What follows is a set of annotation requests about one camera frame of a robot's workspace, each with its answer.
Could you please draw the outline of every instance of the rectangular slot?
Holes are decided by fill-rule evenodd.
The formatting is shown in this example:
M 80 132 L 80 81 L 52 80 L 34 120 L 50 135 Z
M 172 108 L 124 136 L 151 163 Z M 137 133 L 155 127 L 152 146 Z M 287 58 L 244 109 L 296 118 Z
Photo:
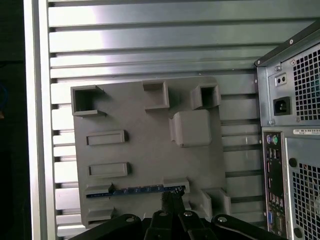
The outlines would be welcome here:
M 120 144 L 125 142 L 125 131 L 105 131 L 92 133 L 86 137 L 87 145 Z
M 277 158 L 277 150 L 276 149 L 273 149 L 273 158 L 274 159 L 278 159 Z
M 221 96 L 216 83 L 202 83 L 191 91 L 191 108 L 210 109 L 219 106 Z
M 271 149 L 271 148 L 268 148 L 267 151 L 269 152 L 269 157 L 268 157 L 268 158 L 272 159 L 272 158 L 273 158 L 273 151 L 272 151 L 272 149 Z
M 96 85 L 72 87 L 72 115 L 82 118 L 106 115 L 104 112 L 95 109 L 95 99 L 104 95 L 105 92 Z
M 290 97 L 281 97 L 273 100 L 273 113 L 275 116 L 291 115 Z
M 145 95 L 145 110 L 168 109 L 169 92 L 168 85 L 165 81 L 143 81 Z
M 268 189 L 270 189 L 270 188 L 271 188 L 271 178 L 268 177 Z
M 280 159 L 280 152 L 278 149 L 275 150 L 275 159 Z
M 128 165 L 124 163 L 109 163 L 89 166 L 89 176 L 95 178 L 125 177 L 128 175 Z

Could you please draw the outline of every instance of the metal frame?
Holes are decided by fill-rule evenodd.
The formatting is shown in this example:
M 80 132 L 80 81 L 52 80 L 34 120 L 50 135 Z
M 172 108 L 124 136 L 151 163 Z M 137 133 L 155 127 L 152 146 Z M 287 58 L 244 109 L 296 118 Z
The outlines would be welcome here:
M 271 106 L 269 77 L 279 73 L 277 67 L 320 42 L 320 20 L 255 62 L 257 66 L 261 126 L 275 126 Z

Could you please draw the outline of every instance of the horizontal metal slat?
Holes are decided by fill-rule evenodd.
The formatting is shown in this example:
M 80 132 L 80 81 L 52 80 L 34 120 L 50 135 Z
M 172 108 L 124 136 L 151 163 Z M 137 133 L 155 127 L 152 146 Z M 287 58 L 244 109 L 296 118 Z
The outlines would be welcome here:
M 76 236 L 82 234 L 86 231 L 86 227 L 82 224 L 79 225 L 63 225 L 57 227 L 57 236 L 66 237 L 66 236 Z
M 79 209 L 79 188 L 59 188 L 55 190 L 55 209 Z
M 57 31 L 49 34 L 49 50 L 51 53 L 57 53 L 133 48 L 274 44 L 284 42 L 312 22 Z
M 203 1 L 50 7 L 48 16 L 49 26 L 58 27 L 312 18 L 319 16 L 318 9 L 319 2 L 301 0 Z
M 239 135 L 239 136 L 223 136 L 222 145 L 224 147 L 230 146 L 246 146 L 259 144 L 260 136 L 253 135 Z
M 276 45 L 266 46 L 237 46 L 237 47 L 216 47 L 215 49 L 171 49 L 167 51 L 144 50 L 137 53 L 123 54 L 77 54 L 58 53 L 50 59 L 52 68 L 86 67 L 86 66 L 116 66 L 126 64 L 148 64 L 148 63 L 177 63 L 195 61 L 226 61 L 258 59 L 265 55 Z
M 235 75 L 216 75 L 215 80 L 219 85 L 222 95 L 232 94 L 254 94 L 257 92 L 256 83 L 253 74 Z M 101 85 L 124 82 L 139 82 L 141 79 L 132 80 L 87 80 L 87 81 L 69 81 L 51 84 L 51 103 L 52 104 L 70 104 L 71 103 L 71 87 L 86 85 Z
M 81 224 L 81 214 L 66 214 L 56 216 L 57 225 Z
M 144 63 L 119 66 L 87 66 L 70 68 L 52 68 L 51 78 L 79 78 L 128 74 L 177 73 L 214 70 L 247 70 L 254 67 L 257 58 L 225 60 L 225 61 L 195 61 L 175 63 Z
M 231 213 L 245 213 L 245 212 L 263 212 L 265 203 L 263 201 L 250 201 L 250 202 L 239 202 L 231 204 Z
M 231 198 L 261 196 L 263 194 L 263 177 L 241 176 L 226 178 L 226 193 Z
M 56 184 L 78 182 L 77 161 L 55 162 L 54 182 Z
M 226 172 L 260 170 L 261 151 L 227 151 L 223 153 Z
M 257 100 L 255 99 L 222 100 L 221 105 L 219 106 L 219 113 L 221 121 L 259 118 Z
M 240 219 L 247 223 L 256 223 L 262 222 L 266 219 L 264 212 L 261 211 L 252 211 L 252 212 L 238 212 L 231 215 L 234 218 Z
M 261 131 L 261 127 L 258 124 L 221 126 L 222 136 L 257 134 L 260 131 Z

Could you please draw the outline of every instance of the silver metal panel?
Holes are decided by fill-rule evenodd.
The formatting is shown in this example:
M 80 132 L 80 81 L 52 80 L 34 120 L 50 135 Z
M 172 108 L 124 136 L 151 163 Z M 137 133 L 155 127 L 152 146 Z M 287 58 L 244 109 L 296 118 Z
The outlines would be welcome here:
M 256 99 L 228 99 L 222 100 L 219 106 L 222 121 L 258 119 Z
M 263 194 L 262 176 L 228 177 L 226 192 L 231 198 L 261 196 Z
M 231 204 L 231 212 L 233 214 L 245 213 L 245 212 L 263 212 L 265 203 L 263 201 L 250 201 Z
M 259 144 L 259 135 L 223 136 L 222 144 L 225 147 Z
M 318 60 L 318 54 L 316 54 L 315 58 L 314 56 L 312 56 L 310 59 L 308 59 L 307 65 L 306 67 L 309 69 L 309 61 L 311 60 L 312 63 L 314 64 L 310 64 L 310 66 L 312 66 L 312 70 L 311 71 L 305 71 L 305 67 L 301 67 L 301 70 L 305 71 L 305 73 L 302 73 L 302 75 L 305 75 L 306 73 L 310 74 L 308 76 L 310 77 L 303 77 L 304 78 L 304 84 L 302 83 L 302 78 L 300 80 L 300 84 L 299 85 L 295 85 L 298 84 L 299 80 L 295 80 L 295 77 L 297 78 L 297 76 L 294 76 L 294 67 L 297 67 L 297 64 L 292 65 L 292 61 L 297 61 L 300 60 L 301 58 L 307 57 L 310 54 L 313 53 L 317 53 L 317 51 L 320 50 L 320 44 L 318 44 L 315 47 L 312 47 L 311 49 L 304 51 L 294 57 L 291 57 L 290 59 L 284 61 L 281 63 L 281 68 L 282 71 L 277 72 L 275 74 L 272 74 L 271 71 L 273 71 L 273 67 L 270 70 L 269 68 L 267 68 L 267 72 L 268 72 L 268 88 L 269 88 L 269 97 L 270 97 L 270 118 L 273 119 L 274 124 L 276 126 L 294 126 L 294 125 L 310 125 L 310 126 L 314 126 L 314 125 L 320 125 L 320 118 L 318 118 L 318 116 L 320 117 L 320 101 L 317 101 L 317 99 L 320 99 L 320 84 L 319 84 L 319 74 L 315 73 L 316 71 L 319 71 L 320 67 L 314 67 L 314 64 L 319 64 L 320 61 Z M 276 79 L 278 76 L 283 76 L 283 74 L 285 74 L 287 81 L 286 84 L 284 85 L 280 85 L 280 86 L 276 86 Z M 315 89 L 313 92 L 311 92 L 312 89 L 312 85 L 310 86 L 310 84 L 313 84 L 313 88 Z M 298 104 L 302 103 L 300 105 L 297 105 L 297 101 L 296 101 L 296 94 L 295 92 L 298 92 L 299 100 L 298 100 Z M 283 115 L 283 116 L 275 116 L 274 114 L 274 104 L 273 104 L 273 100 L 274 99 L 278 99 L 278 98 L 283 98 L 283 97 L 290 97 L 291 99 L 291 114 L 290 115 Z M 308 120 L 302 120 L 302 118 L 305 117 L 314 117 L 316 116 L 316 119 L 314 120 L 314 118 L 312 120 L 308 119 Z
M 94 67 L 72 67 L 53 68 L 51 77 L 91 77 L 91 76 L 112 76 L 125 74 L 150 74 L 150 73 L 172 73 L 209 70 L 243 70 L 252 67 L 252 59 L 229 60 L 229 61 L 197 61 L 177 63 L 144 63 L 129 66 L 94 66 Z
M 35 199 L 32 216 L 33 238 L 37 240 L 55 239 L 56 234 L 53 229 L 56 229 L 59 236 L 66 238 L 84 231 L 84 227 L 78 222 L 59 226 L 54 224 L 55 214 L 61 214 L 61 211 L 55 210 L 54 182 L 60 183 L 57 184 L 58 187 L 67 187 L 68 184 L 69 186 L 73 184 L 76 178 L 76 171 L 72 171 L 72 169 L 75 170 L 75 167 L 72 165 L 65 167 L 72 173 L 71 176 L 66 176 L 62 169 L 64 166 L 59 165 L 67 161 L 76 161 L 73 155 L 72 136 L 67 134 L 74 129 L 69 110 L 70 86 L 164 77 L 214 75 L 223 95 L 238 97 L 241 95 L 237 99 L 231 99 L 228 96 L 222 101 L 224 104 L 220 107 L 220 115 L 223 116 L 222 124 L 229 127 L 237 123 L 241 128 L 241 125 L 248 125 L 248 120 L 259 118 L 256 111 L 256 100 L 252 97 L 247 99 L 246 96 L 256 93 L 253 64 L 249 64 L 250 61 L 253 62 L 278 43 L 299 32 L 314 20 L 313 17 L 319 17 L 316 7 L 319 1 L 317 0 L 311 0 L 308 3 L 298 0 L 175 3 L 166 1 L 141 4 L 123 2 L 118 5 L 118 2 L 115 1 L 108 1 L 112 3 L 110 5 L 100 5 L 95 0 L 50 0 L 49 2 L 57 2 L 57 4 L 48 9 L 46 1 L 33 1 L 32 3 L 25 1 L 24 3 L 26 51 L 33 51 L 26 54 L 26 62 L 29 64 L 26 69 L 27 94 L 30 100 L 28 102 L 30 109 L 28 110 L 29 154 L 32 154 L 30 155 L 30 169 L 33 166 L 33 183 L 39 183 L 39 188 L 31 185 L 32 196 Z M 88 13 L 90 10 L 95 12 L 96 19 L 93 19 L 92 13 Z M 41 15 L 41 53 L 40 33 L 37 32 L 39 13 Z M 70 38 L 57 39 L 59 36 Z M 51 55 L 50 59 L 49 44 L 52 48 L 50 51 L 62 53 Z M 110 70 L 109 73 L 112 75 L 107 76 L 108 72 L 101 70 L 101 67 L 106 67 L 106 70 Z M 79 74 L 76 68 L 83 69 L 82 73 Z M 36 86 L 41 86 L 40 70 L 42 92 L 40 87 L 35 90 Z M 247 134 L 246 132 L 241 133 L 236 128 L 233 130 L 226 134 L 231 134 L 235 138 Z M 41 157 L 40 154 L 43 149 L 42 143 L 45 157 Z M 248 159 L 256 159 L 255 156 L 258 153 L 251 154 L 250 151 L 243 148 L 244 146 L 237 146 L 237 151 L 234 152 L 239 153 L 238 162 L 244 162 L 243 168 L 239 166 L 239 169 L 240 171 L 253 170 L 255 167 L 250 169 L 245 162 Z M 225 152 L 226 159 L 233 158 L 228 156 L 232 153 L 228 149 L 228 152 Z M 238 193 L 234 188 L 239 189 L 240 186 L 232 179 L 235 178 L 228 178 L 230 183 L 228 189 L 233 196 L 237 197 Z M 48 204 L 46 207 L 46 200 L 43 198 L 40 197 L 39 204 L 36 201 L 37 189 L 44 190 L 44 183 L 47 187 Z M 250 187 L 244 193 L 245 196 L 256 194 L 258 194 L 257 189 Z M 72 210 L 79 208 L 77 199 L 79 201 L 78 193 L 73 192 L 73 194 L 57 196 L 56 202 L 62 208 L 62 212 L 65 212 L 64 206 Z M 69 206 L 62 204 L 66 201 L 70 201 Z M 36 217 L 38 209 L 40 212 L 43 211 L 41 217 L 48 218 L 48 224 L 39 225 Z M 47 228 L 48 236 L 39 237 L 38 231 L 46 232 Z
M 257 59 L 257 57 L 271 51 L 274 46 L 238 46 L 238 47 L 217 47 L 216 49 L 175 49 L 174 51 L 131 51 L 123 54 L 97 53 L 87 55 L 81 52 L 58 53 L 50 59 L 53 69 L 68 67 L 87 66 L 117 66 L 121 64 L 148 64 L 148 63 L 176 63 L 195 61 L 229 61 L 236 59 Z
M 260 150 L 227 151 L 224 153 L 226 172 L 254 171 L 262 167 Z
M 63 6 L 49 8 L 49 26 L 113 25 L 172 22 L 264 20 L 317 17 L 320 3 L 310 8 L 299 0 L 147 3 L 122 5 Z
M 311 23 L 312 21 L 57 31 L 49 33 L 49 48 L 51 53 L 58 53 L 219 44 L 274 44 L 281 43 Z M 266 38 L 266 33 L 270 30 L 277 34 L 268 34 Z

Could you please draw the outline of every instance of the metal mesh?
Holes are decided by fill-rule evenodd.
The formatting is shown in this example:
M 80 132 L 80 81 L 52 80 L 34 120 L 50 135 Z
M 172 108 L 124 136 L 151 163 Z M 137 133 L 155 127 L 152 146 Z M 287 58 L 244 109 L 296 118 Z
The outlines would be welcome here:
M 293 67 L 296 115 L 320 120 L 320 50 L 296 60 Z
M 296 224 L 304 230 L 305 240 L 320 239 L 320 167 L 299 164 L 293 176 Z

